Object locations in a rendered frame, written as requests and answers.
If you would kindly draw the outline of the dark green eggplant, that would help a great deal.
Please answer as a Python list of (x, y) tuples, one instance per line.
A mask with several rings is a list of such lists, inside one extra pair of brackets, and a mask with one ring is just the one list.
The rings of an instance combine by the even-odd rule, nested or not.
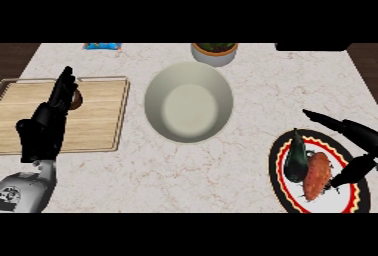
[(283, 164), (283, 175), (286, 179), (299, 183), (306, 175), (306, 155), (305, 155), (305, 145), (302, 137), (298, 134), (298, 131), (293, 130), (292, 141), (289, 145), (289, 151)]

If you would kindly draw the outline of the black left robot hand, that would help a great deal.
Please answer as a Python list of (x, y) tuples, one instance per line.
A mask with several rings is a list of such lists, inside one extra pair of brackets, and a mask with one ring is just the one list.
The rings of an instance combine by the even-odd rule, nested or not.
[(21, 163), (55, 159), (61, 148), (66, 115), (76, 87), (72, 68), (66, 66), (54, 82), (48, 101), (38, 105), (29, 119), (20, 119), (16, 122)]

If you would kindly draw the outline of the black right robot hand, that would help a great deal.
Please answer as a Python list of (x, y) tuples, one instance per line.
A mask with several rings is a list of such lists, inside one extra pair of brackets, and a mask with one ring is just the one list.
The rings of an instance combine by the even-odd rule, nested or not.
[(361, 156), (352, 158), (340, 173), (330, 180), (333, 188), (343, 184), (357, 183), (378, 165), (374, 162), (378, 158), (378, 131), (351, 120), (337, 121), (309, 110), (302, 110), (302, 113), (312, 122), (336, 131), (365, 151)]

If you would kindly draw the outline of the blue snack packet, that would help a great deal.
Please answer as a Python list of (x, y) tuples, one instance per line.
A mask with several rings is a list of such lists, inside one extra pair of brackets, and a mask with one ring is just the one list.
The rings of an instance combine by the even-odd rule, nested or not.
[(85, 50), (120, 50), (120, 43), (83, 43)]

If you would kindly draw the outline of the pale grey bowl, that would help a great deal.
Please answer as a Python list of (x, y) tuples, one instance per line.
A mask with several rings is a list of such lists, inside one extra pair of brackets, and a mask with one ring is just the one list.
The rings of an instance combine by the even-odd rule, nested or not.
[(205, 141), (224, 128), (233, 110), (233, 94), (219, 72), (185, 61), (153, 77), (144, 93), (144, 114), (154, 131), (178, 143)]

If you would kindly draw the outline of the black red white plate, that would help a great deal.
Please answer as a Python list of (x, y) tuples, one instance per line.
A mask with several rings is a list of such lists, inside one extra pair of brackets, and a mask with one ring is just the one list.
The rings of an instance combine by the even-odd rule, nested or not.
[[(343, 146), (323, 133), (298, 129), (305, 154), (321, 152), (327, 156), (330, 174), (336, 176), (352, 157)], [(268, 154), (268, 177), (274, 195), (287, 213), (367, 213), (370, 191), (365, 179), (357, 183), (324, 190), (314, 200), (306, 201), (302, 183), (290, 182), (283, 175), (283, 165), (289, 152), (293, 131), (286, 131), (274, 140)]]

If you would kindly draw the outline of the brown round object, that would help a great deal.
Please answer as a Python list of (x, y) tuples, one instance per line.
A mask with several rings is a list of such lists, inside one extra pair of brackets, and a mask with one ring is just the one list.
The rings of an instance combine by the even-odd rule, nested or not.
[(80, 104), (82, 104), (82, 96), (79, 91), (75, 90), (69, 110), (75, 110), (76, 108), (79, 108)]

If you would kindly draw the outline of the pale wooden cutting board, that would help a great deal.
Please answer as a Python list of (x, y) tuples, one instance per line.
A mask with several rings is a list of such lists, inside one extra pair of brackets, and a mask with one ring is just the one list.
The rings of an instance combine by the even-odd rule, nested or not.
[[(123, 120), (129, 81), (125, 76), (76, 79), (82, 103), (69, 111), (61, 153), (114, 151)], [(4, 79), (0, 82), (0, 155), (18, 155), (14, 125), (48, 100), (51, 78)]]

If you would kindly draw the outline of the orange sweet potato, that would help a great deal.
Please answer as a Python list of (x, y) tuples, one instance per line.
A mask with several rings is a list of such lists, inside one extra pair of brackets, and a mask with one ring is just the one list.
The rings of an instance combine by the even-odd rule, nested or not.
[(314, 153), (308, 158), (306, 175), (302, 181), (302, 192), (306, 201), (320, 195), (330, 180), (330, 164), (323, 152)]

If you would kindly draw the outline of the black appliance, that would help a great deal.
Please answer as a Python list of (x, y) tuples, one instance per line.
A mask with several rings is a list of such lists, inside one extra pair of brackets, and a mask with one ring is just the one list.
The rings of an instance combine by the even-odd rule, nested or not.
[(275, 43), (277, 51), (343, 51), (351, 43)]

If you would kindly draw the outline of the white potted plant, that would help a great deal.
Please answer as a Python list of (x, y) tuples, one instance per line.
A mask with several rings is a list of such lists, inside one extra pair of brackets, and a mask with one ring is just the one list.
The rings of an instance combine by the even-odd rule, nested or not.
[(237, 46), (238, 44), (234, 43), (225, 51), (210, 52), (202, 49), (196, 43), (191, 43), (191, 56), (197, 62), (205, 63), (212, 67), (222, 67), (234, 59)]

